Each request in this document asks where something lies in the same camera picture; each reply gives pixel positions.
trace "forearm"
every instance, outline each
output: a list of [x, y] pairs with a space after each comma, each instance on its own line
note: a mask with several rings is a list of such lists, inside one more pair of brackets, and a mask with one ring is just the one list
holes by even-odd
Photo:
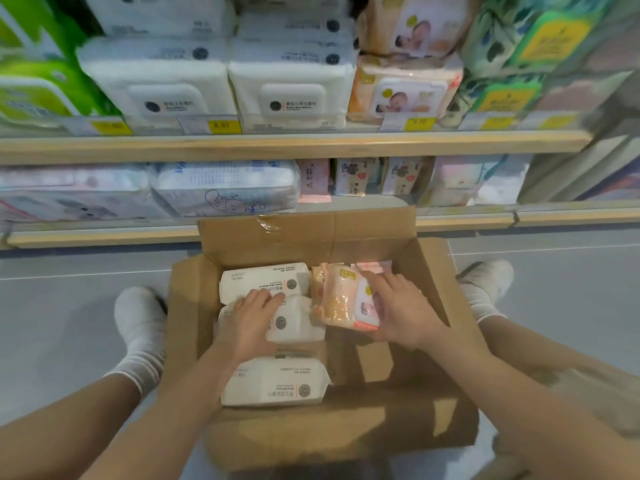
[[588, 411], [443, 327], [423, 350], [487, 415], [532, 472], [549, 480], [637, 479], [637, 451]]
[[235, 370], [226, 350], [210, 348], [183, 380], [116, 437], [83, 480], [180, 478]]

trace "hand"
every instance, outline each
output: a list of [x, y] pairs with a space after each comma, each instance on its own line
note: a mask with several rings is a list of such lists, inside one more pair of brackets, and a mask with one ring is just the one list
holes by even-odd
[[374, 340], [423, 348], [432, 334], [445, 327], [427, 298], [402, 274], [363, 271], [362, 275], [384, 307], [380, 328], [371, 334]]
[[276, 344], [267, 341], [269, 322], [285, 298], [284, 293], [271, 297], [268, 290], [251, 290], [240, 298], [214, 346], [224, 347], [237, 366], [265, 355], [274, 355]]

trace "orange wet wipes package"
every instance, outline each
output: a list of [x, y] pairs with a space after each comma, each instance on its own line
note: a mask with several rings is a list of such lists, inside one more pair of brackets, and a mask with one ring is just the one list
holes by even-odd
[[327, 325], [374, 331], [380, 318], [369, 283], [357, 270], [338, 264], [322, 264], [324, 287], [312, 316]]

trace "white sock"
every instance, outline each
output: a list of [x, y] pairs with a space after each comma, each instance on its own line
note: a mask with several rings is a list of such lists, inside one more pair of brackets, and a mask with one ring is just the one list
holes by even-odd
[[460, 288], [469, 300], [477, 323], [487, 317], [504, 317], [494, 306], [513, 282], [513, 266], [506, 259], [480, 263], [458, 278]]
[[113, 314], [127, 345], [127, 355], [107, 375], [128, 377], [144, 399], [156, 388], [164, 370], [166, 314], [153, 291], [143, 287], [124, 290]]

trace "pink package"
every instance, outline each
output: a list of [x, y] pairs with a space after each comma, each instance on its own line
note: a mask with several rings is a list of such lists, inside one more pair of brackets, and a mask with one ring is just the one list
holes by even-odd
[[329, 195], [329, 159], [298, 160], [300, 168], [299, 203], [331, 202]]
[[373, 261], [373, 262], [359, 262], [352, 264], [351, 267], [357, 271], [371, 271], [372, 273], [391, 273], [391, 261]]
[[312, 310], [321, 322], [361, 331], [380, 327], [373, 293], [364, 277], [348, 266], [322, 263], [324, 290], [321, 304]]

